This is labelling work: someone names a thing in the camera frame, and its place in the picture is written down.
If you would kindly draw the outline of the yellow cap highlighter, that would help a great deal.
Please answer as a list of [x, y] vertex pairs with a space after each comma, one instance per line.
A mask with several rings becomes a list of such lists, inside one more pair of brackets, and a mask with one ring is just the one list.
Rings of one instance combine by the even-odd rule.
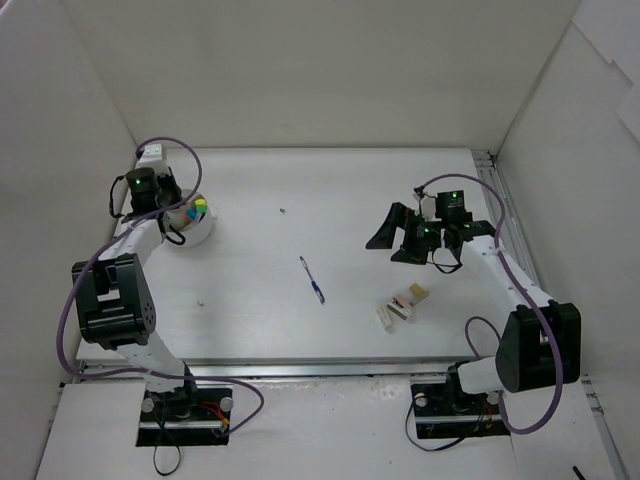
[[195, 201], [195, 207], [197, 212], [205, 212], [207, 210], [207, 202], [203, 198], [199, 198]]

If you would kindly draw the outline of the blue gel pen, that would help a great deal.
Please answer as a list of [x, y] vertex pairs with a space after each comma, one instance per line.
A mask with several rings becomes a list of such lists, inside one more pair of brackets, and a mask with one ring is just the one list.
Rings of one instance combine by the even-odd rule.
[[310, 270], [305, 258], [303, 256], [300, 256], [299, 259], [300, 259], [300, 262], [301, 262], [301, 264], [302, 264], [302, 266], [303, 266], [303, 268], [304, 268], [304, 270], [305, 270], [305, 272], [306, 272], [306, 274], [307, 274], [307, 276], [309, 278], [309, 281], [310, 281], [312, 289], [314, 290], [314, 293], [316, 294], [320, 304], [324, 305], [325, 301], [326, 301], [325, 300], [325, 296], [324, 296], [322, 290], [320, 289], [319, 285], [317, 284], [315, 278], [313, 277], [313, 275], [311, 273], [311, 270]]

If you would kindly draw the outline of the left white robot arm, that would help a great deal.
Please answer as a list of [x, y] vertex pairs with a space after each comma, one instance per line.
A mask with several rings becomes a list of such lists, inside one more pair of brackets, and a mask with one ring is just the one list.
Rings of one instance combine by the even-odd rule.
[[186, 243], [165, 210], [182, 200], [182, 191], [166, 165], [138, 167], [124, 179], [131, 193], [131, 212], [123, 218], [125, 235], [94, 263], [78, 262], [72, 268], [80, 333], [142, 376], [153, 414], [182, 421], [196, 414], [200, 395], [189, 367], [156, 331], [157, 311], [143, 271], [164, 241]]

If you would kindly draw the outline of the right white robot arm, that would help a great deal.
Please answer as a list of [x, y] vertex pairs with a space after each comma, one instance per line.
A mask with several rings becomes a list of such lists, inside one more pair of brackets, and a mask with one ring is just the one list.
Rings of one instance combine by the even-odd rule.
[[431, 219], [393, 203], [365, 247], [388, 250], [402, 231], [404, 237], [391, 259], [411, 265], [425, 265], [445, 248], [458, 268], [467, 268], [487, 286], [505, 316], [496, 353], [454, 367], [455, 379], [442, 388], [449, 409], [464, 412], [483, 393], [549, 388], [549, 408], [555, 410], [564, 385], [576, 382], [580, 374], [581, 314], [574, 304], [556, 301], [531, 281], [503, 247], [499, 230], [486, 220], [474, 219], [463, 191], [454, 190], [436, 195]]

